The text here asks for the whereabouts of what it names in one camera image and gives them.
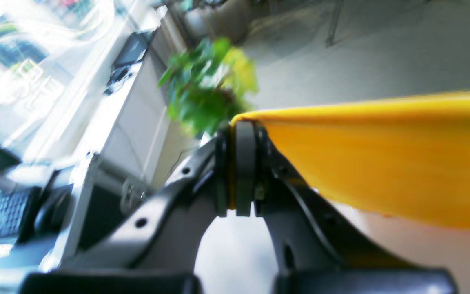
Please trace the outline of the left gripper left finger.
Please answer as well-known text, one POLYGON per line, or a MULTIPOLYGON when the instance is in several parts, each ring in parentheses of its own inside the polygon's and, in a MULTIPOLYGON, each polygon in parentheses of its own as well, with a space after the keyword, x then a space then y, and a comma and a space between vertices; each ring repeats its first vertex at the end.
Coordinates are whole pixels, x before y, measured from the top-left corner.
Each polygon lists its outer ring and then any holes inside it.
POLYGON ((229 132, 193 152, 166 186, 61 270, 26 276, 21 294, 200 294, 205 231, 229 209, 229 132))

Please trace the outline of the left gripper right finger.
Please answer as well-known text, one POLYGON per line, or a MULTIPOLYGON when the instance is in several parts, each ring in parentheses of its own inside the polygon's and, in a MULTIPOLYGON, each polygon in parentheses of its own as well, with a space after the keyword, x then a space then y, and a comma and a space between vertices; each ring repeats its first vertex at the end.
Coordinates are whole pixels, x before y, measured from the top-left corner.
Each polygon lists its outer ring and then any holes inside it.
POLYGON ((267 131, 235 124, 235 208, 263 218, 279 274, 275 294, 457 294, 444 269, 407 262, 361 233, 304 180, 267 131))

